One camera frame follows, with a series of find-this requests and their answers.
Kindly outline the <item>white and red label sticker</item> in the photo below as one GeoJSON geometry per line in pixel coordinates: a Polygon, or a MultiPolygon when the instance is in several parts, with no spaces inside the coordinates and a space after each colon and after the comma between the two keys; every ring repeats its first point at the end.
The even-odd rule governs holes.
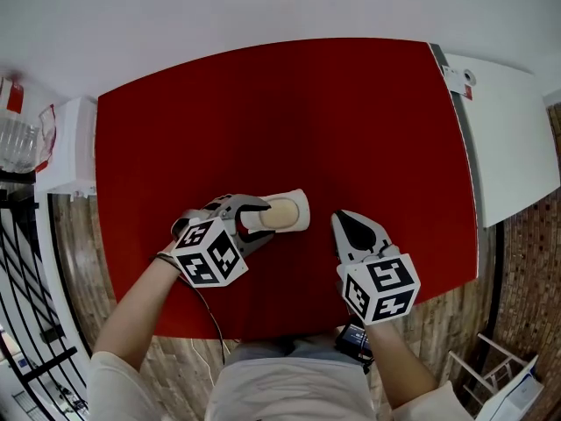
{"type": "Polygon", "coordinates": [[[442,66],[444,81],[450,92],[464,96],[468,100],[472,100],[472,88],[466,83],[464,78],[464,69],[452,68],[450,66],[442,66]]]}

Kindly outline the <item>red and clear plastic bag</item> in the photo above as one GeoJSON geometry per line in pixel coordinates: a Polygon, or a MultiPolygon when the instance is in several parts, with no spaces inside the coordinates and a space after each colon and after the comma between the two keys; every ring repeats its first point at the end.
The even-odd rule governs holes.
{"type": "Polygon", "coordinates": [[[56,140],[56,115],[52,104],[39,114],[39,121],[41,131],[38,164],[35,168],[37,173],[47,167],[53,154],[53,147],[56,140]]]}

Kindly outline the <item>beige rounded object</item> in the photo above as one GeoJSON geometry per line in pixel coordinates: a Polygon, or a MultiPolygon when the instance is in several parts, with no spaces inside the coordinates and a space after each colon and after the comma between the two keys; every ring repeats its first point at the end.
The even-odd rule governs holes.
{"type": "Polygon", "coordinates": [[[265,228],[275,231],[288,230],[296,225],[299,219],[297,204],[286,197],[270,199],[269,208],[259,213],[259,221],[265,228]]]}

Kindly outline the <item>black metal railing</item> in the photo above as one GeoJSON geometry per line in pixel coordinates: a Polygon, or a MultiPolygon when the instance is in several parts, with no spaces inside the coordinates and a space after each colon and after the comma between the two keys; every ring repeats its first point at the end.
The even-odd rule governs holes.
{"type": "Polygon", "coordinates": [[[31,421],[89,421],[85,358],[47,285],[38,215],[31,188],[0,189],[0,367],[31,421]]]}

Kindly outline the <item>clear water bottle red label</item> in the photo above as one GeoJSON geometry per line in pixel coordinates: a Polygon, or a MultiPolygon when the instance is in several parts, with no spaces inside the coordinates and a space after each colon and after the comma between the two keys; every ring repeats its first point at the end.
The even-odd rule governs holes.
{"type": "Polygon", "coordinates": [[[26,174],[36,168],[39,127],[25,107],[25,89],[0,76],[0,170],[26,174]]]}

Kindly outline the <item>person's left forearm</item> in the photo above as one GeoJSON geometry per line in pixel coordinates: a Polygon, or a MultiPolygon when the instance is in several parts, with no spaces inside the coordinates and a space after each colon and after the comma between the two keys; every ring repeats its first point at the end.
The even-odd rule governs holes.
{"type": "Polygon", "coordinates": [[[94,352],[112,353],[140,370],[163,304],[178,276],[178,269],[160,258],[155,259],[105,322],[94,352]]]}

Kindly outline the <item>person's white shirt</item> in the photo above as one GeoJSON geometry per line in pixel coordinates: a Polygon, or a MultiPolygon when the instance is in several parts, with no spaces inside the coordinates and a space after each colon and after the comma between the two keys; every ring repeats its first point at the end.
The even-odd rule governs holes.
{"type": "MultiPolygon", "coordinates": [[[[95,353],[88,382],[90,421],[162,421],[139,372],[95,353]]],[[[392,409],[394,421],[473,421],[450,383],[392,409]]],[[[278,357],[227,365],[204,421],[378,421],[362,368],[338,360],[278,357]]]]}

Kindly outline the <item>person's right forearm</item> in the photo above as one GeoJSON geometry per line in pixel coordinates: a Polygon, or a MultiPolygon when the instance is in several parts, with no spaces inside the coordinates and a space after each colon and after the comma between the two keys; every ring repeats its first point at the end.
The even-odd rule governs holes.
{"type": "Polygon", "coordinates": [[[391,322],[367,325],[366,334],[392,409],[438,388],[434,375],[410,350],[391,322]]]}

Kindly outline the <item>white side table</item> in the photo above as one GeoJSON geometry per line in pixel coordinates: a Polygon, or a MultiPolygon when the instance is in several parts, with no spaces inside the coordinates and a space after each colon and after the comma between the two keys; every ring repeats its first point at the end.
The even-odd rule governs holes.
{"type": "Polygon", "coordinates": [[[537,87],[525,71],[431,50],[438,66],[475,75],[472,100],[451,93],[472,173],[477,220],[490,227],[561,187],[556,141],[537,87]]]}

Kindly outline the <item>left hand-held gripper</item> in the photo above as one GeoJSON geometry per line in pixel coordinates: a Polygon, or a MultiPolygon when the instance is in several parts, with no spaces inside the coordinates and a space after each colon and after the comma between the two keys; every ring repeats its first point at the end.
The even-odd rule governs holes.
{"type": "Polygon", "coordinates": [[[257,196],[225,195],[200,210],[188,210],[172,227],[175,239],[170,254],[185,279],[195,288],[226,287],[248,271],[243,257],[273,238],[272,232],[240,233],[234,239],[235,215],[267,211],[271,205],[257,196]]]}

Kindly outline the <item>black waist device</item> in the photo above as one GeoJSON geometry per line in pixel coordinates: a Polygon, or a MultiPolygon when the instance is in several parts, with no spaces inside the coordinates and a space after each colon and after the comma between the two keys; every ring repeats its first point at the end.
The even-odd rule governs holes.
{"type": "Polygon", "coordinates": [[[374,358],[363,327],[352,323],[345,325],[335,340],[335,346],[340,353],[359,362],[365,375],[370,373],[374,358]]]}

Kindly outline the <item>white box blue trim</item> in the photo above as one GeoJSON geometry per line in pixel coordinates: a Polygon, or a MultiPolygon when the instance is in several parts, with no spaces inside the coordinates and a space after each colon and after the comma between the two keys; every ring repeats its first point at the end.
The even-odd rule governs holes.
{"type": "Polygon", "coordinates": [[[501,367],[495,367],[492,373],[484,375],[483,379],[494,391],[482,404],[475,421],[522,421],[544,389],[542,383],[534,376],[537,360],[538,355],[516,375],[503,375],[507,380],[501,387],[498,386],[501,379],[496,374],[503,368],[508,370],[511,358],[504,360],[501,367]]]}

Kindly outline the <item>white frame chair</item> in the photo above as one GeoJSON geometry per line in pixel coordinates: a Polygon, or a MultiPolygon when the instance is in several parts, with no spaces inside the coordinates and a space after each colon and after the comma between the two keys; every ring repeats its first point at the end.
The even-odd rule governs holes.
{"type": "Polygon", "coordinates": [[[473,360],[450,350],[453,366],[460,367],[458,398],[474,419],[491,419],[525,379],[532,375],[538,355],[519,356],[482,333],[477,335],[473,360]]]}

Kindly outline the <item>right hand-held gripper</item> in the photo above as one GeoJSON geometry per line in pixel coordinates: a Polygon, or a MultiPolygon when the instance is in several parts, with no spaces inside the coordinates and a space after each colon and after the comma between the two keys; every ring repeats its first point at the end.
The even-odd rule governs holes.
{"type": "Polygon", "coordinates": [[[421,288],[411,257],[401,253],[385,229],[361,214],[337,210],[331,216],[340,282],[337,291],[364,325],[410,313],[421,288]]]}

